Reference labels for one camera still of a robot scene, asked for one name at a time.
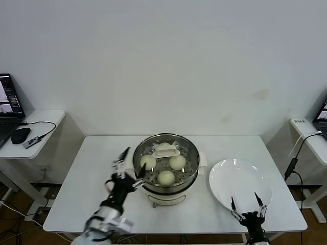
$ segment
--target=laptop screen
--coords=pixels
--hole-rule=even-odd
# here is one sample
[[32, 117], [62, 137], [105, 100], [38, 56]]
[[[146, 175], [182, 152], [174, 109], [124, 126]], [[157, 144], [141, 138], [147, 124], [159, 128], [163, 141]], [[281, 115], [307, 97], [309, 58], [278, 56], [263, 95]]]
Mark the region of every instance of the laptop screen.
[[9, 74], [0, 74], [0, 115], [24, 115]]
[[327, 101], [325, 101], [325, 103], [321, 107], [315, 120], [327, 120]]

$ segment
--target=white plate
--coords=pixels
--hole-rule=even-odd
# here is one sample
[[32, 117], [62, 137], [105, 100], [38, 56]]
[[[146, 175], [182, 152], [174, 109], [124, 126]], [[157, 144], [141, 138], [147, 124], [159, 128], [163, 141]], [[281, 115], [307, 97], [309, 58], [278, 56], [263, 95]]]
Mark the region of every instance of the white plate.
[[238, 213], [259, 210], [254, 193], [269, 206], [272, 187], [259, 169], [247, 161], [227, 159], [218, 162], [209, 174], [210, 188], [218, 201], [231, 209], [231, 197]]

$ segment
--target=steamed bun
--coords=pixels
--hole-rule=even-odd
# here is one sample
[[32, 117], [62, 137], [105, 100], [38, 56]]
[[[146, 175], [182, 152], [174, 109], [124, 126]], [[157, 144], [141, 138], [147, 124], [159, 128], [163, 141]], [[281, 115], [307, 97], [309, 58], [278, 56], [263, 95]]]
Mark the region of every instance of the steamed bun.
[[143, 165], [146, 163], [147, 165], [146, 165], [145, 169], [151, 170], [151, 168], [155, 168], [157, 161], [152, 155], [145, 155], [145, 156], [141, 157], [141, 160], [139, 163], [140, 163], [141, 167], [143, 167]]
[[186, 159], [182, 155], [171, 157], [169, 165], [173, 170], [181, 170], [186, 165]]
[[158, 175], [158, 182], [160, 185], [172, 185], [175, 182], [175, 175], [170, 171], [162, 171]]

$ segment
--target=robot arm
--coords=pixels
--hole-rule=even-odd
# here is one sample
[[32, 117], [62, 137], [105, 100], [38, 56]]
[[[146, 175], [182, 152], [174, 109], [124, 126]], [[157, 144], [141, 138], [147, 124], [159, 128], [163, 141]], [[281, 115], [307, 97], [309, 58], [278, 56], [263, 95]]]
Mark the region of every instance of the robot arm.
[[102, 245], [111, 244], [110, 237], [114, 233], [130, 233], [133, 223], [122, 217], [124, 212], [123, 203], [128, 193], [136, 191], [144, 183], [145, 165], [141, 169], [139, 176], [141, 179], [133, 179], [125, 172], [125, 158], [128, 154], [127, 148], [115, 160], [114, 173], [105, 185], [109, 196], [104, 200], [98, 209], [86, 222], [81, 236], [77, 237], [72, 244], [74, 245]]

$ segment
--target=laptop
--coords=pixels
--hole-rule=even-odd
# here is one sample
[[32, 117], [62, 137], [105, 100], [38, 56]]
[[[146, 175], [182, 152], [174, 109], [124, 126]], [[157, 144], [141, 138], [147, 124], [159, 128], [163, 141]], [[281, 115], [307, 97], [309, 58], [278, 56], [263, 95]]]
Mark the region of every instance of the laptop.
[[10, 74], [0, 73], [0, 147], [24, 118]]
[[323, 103], [312, 123], [327, 139], [327, 100]]

